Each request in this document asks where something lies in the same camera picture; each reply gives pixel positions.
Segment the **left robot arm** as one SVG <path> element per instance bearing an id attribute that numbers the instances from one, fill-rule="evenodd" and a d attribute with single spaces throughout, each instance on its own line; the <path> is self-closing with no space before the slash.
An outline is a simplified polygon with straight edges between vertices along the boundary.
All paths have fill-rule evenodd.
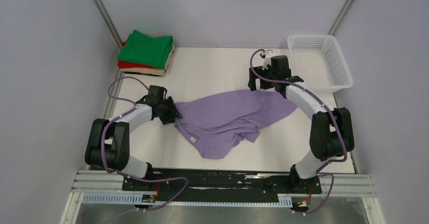
<path id="1" fill-rule="evenodd" d="M 84 155 L 86 164 L 136 177 L 137 186 L 151 189 L 155 184 L 155 176 L 150 173 L 152 166 L 131 155 L 130 134 L 155 118 L 166 125 L 182 117 L 166 93 L 166 88 L 151 85 L 148 94 L 129 111 L 114 118 L 94 120 Z"/>

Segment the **purple t shirt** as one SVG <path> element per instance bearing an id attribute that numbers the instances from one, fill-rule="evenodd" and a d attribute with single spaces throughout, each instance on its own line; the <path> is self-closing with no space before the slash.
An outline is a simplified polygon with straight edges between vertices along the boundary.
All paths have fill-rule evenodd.
<path id="1" fill-rule="evenodd" d="M 297 105 L 277 92 L 240 89 L 177 103 L 174 127 L 205 159 L 222 159 L 260 129 L 292 114 Z"/>

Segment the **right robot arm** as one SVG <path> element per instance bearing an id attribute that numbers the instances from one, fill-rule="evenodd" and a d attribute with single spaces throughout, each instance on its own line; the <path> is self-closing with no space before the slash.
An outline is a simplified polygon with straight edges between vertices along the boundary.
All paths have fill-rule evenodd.
<path id="1" fill-rule="evenodd" d="M 250 66 L 248 87 L 256 90 L 256 80 L 261 89 L 273 88 L 283 98 L 298 106 L 311 120 L 310 151 L 293 165 L 294 175 L 289 178 L 290 188 L 302 192 L 331 162 L 345 162 L 355 148 L 351 114 L 347 108 L 330 107 L 324 103 L 299 76 L 293 76 L 286 55 L 271 55 L 260 51 L 262 66 Z"/>

